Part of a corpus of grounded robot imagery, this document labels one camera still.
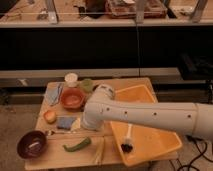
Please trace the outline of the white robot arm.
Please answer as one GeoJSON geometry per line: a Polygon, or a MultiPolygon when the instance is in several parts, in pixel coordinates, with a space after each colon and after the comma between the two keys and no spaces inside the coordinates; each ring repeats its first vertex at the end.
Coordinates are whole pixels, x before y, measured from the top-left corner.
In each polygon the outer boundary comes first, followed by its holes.
{"type": "Polygon", "coordinates": [[[213,141],[213,105],[201,103],[139,103],[115,99],[115,90],[100,84],[87,100],[81,126],[98,130],[105,120],[174,131],[213,141]]]}

